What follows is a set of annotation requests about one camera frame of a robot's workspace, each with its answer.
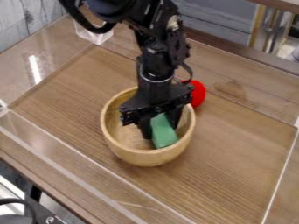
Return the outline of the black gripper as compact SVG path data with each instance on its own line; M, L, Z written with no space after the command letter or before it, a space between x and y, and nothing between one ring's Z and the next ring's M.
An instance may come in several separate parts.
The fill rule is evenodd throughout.
M137 124L144 139L152 138L150 119L161 113L166 114L173 129L181 119L182 107L190 102L193 85L189 81L172 84L172 77L152 81L137 76L137 90L118 106L122 125Z

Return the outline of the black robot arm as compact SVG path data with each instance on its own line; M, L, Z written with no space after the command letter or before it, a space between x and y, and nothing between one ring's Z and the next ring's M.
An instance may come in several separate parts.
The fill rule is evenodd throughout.
M86 0L88 7L109 24L125 22L141 51L136 58L137 89L118 110L124 125L134 124L142 138L153 134L150 120L164 113L174 128L182 107L190 102L193 86L174 79L190 56L178 7L172 0Z

